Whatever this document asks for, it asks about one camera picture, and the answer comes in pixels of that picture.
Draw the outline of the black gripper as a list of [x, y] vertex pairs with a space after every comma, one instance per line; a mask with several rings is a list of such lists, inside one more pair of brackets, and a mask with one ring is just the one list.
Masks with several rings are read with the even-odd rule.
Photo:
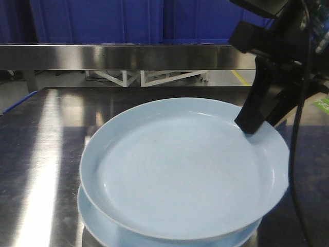
[[246, 134], [264, 121], [273, 127], [298, 105], [307, 79], [307, 97], [328, 94], [328, 1], [233, 1], [272, 21], [260, 27], [240, 21], [229, 43], [256, 56], [253, 85], [234, 120]]

